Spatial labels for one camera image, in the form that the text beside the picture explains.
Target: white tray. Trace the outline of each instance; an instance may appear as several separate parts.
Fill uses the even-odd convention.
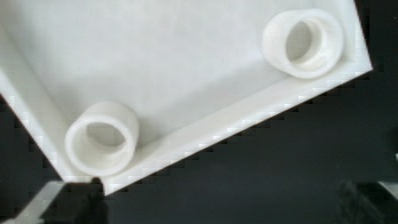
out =
[[[339,20],[345,50],[300,79],[261,41],[274,16],[309,8]],[[371,70],[352,0],[3,0],[0,23],[0,93],[66,181],[91,178],[64,149],[80,114],[105,100],[135,110],[139,146],[107,194]]]

